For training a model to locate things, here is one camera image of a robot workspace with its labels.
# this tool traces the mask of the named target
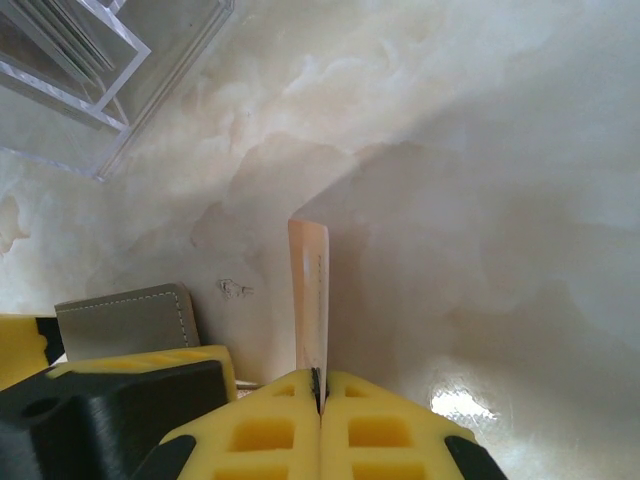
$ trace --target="stitching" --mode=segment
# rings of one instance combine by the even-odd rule
[[[145,295],[143,297],[138,297],[138,298],[125,298],[124,300],[114,300],[112,302],[99,303],[97,305],[87,305],[86,307],[69,308],[67,310],[58,310],[58,313],[75,312],[78,310],[89,310],[92,308],[104,307],[105,305],[115,305],[116,303],[136,302],[138,300],[147,300],[149,298],[162,297],[164,295],[173,295],[173,298],[176,301],[176,309],[178,310],[178,320],[180,321],[180,328],[182,329],[182,338],[184,338],[184,344],[188,347],[189,341],[187,340],[187,332],[184,328],[184,320],[182,319],[182,308],[180,307],[180,301],[178,300],[178,295],[176,295],[174,292],[154,293],[153,295]]]

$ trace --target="yellow foam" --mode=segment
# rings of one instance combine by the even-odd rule
[[[444,439],[470,430],[348,373],[328,383],[321,480],[464,480]]]
[[[146,373],[164,368],[189,365],[216,360],[222,364],[225,388],[229,401],[236,399],[236,381],[233,364],[227,347],[210,345],[205,347],[178,348],[160,352],[137,353],[120,357],[98,358],[63,363],[47,373],[52,378],[67,372],[76,373]]]
[[[196,446],[178,480],[317,480],[320,416],[311,372],[292,372],[170,432]]]
[[[47,340],[35,317],[0,316],[0,390],[47,368]]]

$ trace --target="small black mark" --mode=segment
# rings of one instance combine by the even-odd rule
[[[243,287],[242,285],[238,285],[236,282],[231,280],[230,278],[225,278],[224,280],[218,281],[218,288],[224,295],[226,300],[231,298],[238,297],[246,297],[247,295],[253,295],[253,288],[251,287]]]

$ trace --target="black plastic part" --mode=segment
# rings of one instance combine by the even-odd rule
[[[191,435],[181,435],[158,445],[131,480],[177,480],[195,446],[196,439]]]
[[[457,436],[445,438],[444,443],[464,480],[507,480],[486,448]]]
[[[311,369],[311,391],[316,397],[316,408],[320,413],[320,370],[318,368]]]
[[[64,344],[60,335],[60,325],[57,318],[36,318],[38,333],[47,339],[44,354],[51,365],[64,354]]]
[[[169,431],[228,400],[217,361],[46,373],[0,392],[2,480],[128,480]]]

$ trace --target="marble surface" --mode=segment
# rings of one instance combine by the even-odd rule
[[[106,184],[3,157],[0,310],[183,281],[293,367],[286,222],[329,225],[330,364],[512,479],[640,471],[640,4],[237,2]]]

